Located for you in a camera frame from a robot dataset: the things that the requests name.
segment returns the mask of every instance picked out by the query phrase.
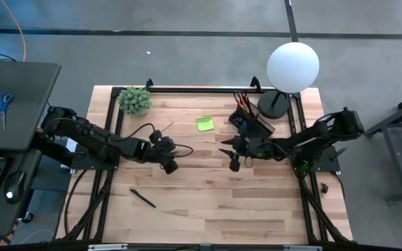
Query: black stand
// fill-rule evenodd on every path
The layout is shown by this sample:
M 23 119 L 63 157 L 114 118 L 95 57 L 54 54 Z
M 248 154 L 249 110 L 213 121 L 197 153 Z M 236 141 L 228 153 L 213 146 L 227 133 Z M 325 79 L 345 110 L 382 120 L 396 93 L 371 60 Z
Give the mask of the black stand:
M 288 100 L 281 91 L 268 91 L 260 97 L 258 110 L 268 119 L 279 119 L 288 110 Z

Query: desk lamp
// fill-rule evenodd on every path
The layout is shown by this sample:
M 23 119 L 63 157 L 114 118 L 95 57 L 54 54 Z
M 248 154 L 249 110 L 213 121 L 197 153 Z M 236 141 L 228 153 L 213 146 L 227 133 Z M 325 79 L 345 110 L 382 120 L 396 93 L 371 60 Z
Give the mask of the desk lamp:
M 314 83 L 319 73 L 319 58 L 308 45 L 287 43 L 272 52 L 266 73 L 276 90 L 260 97 L 258 109 L 261 115 L 278 119 L 288 110 L 289 101 L 284 93 L 298 93 Z

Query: black pen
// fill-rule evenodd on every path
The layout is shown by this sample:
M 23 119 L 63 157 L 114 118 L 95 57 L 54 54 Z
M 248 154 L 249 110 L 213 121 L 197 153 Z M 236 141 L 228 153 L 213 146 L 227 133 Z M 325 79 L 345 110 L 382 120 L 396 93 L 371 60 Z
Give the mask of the black pen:
M 249 107 L 249 114 L 251 116 L 254 116 L 254 113 L 252 112 L 252 108 L 251 108 L 251 102 L 249 102 L 249 97 L 246 97 L 246 105 Z
M 136 189 L 130 188 L 130 191 L 131 191 L 133 194 L 137 195 L 141 200 L 145 201 L 148 205 L 153 206 L 154 208 L 156 208 L 156 206 L 154 206 L 154 204 L 153 204 L 151 201 L 149 201 L 148 199 L 146 199 L 145 197 L 143 197 L 142 195 L 140 195 L 140 193 L 139 193 L 138 191 L 136 191 Z

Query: green plant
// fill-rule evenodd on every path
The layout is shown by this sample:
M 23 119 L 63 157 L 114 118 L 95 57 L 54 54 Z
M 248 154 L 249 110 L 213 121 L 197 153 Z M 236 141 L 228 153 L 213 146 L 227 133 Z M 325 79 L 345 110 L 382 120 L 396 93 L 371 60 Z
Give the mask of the green plant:
M 142 116 L 151 107 L 150 92 L 144 88 L 128 87 L 119 94 L 119 105 L 129 116 Z

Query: wooden tabletop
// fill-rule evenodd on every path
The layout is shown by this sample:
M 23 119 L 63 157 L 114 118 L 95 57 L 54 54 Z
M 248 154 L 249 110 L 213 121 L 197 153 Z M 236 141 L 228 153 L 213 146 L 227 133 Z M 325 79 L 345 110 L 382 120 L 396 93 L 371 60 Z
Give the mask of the wooden tabletop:
M 95 86 L 87 118 L 104 127 L 112 86 Z M 259 95 L 251 95 L 257 104 Z M 307 126 L 323 115 L 319 91 L 301 93 Z M 228 117 L 237 106 L 232 94 L 153 93 L 152 108 L 144 116 L 124 117 L 121 135 L 131 134 L 144 123 L 163 129 L 175 143 L 195 151 L 177 158 L 177 171 L 171 175 L 158 164 L 139 164 L 121 159 L 114 173 L 103 241 L 106 243 L 227 243 L 227 244 L 305 244 L 307 243 L 299 184 L 288 160 L 254 160 L 247 168 L 229 170 L 230 159 L 218 148 L 231 149 L 220 141 L 230 139 L 237 129 Z M 113 116 L 116 123 L 118 105 Z M 195 120 L 210 115 L 214 130 L 198 132 Z M 298 122 L 297 110 L 295 119 Z M 272 137 L 289 137 L 288 117 L 265 119 L 275 127 Z M 146 139 L 151 128 L 135 137 Z M 87 172 L 71 199 L 69 226 L 77 223 L 89 203 L 95 172 Z M 322 207 L 341 233 L 351 239 L 350 225 L 341 187 L 336 177 L 317 173 L 318 183 L 329 186 L 322 194 Z M 75 182 L 73 176 L 69 190 Z M 152 208 L 129 188 L 135 188 L 157 208 Z M 315 234 L 317 217 L 312 213 Z M 63 216 L 57 238 L 64 235 Z M 95 229 L 98 220 L 94 220 Z

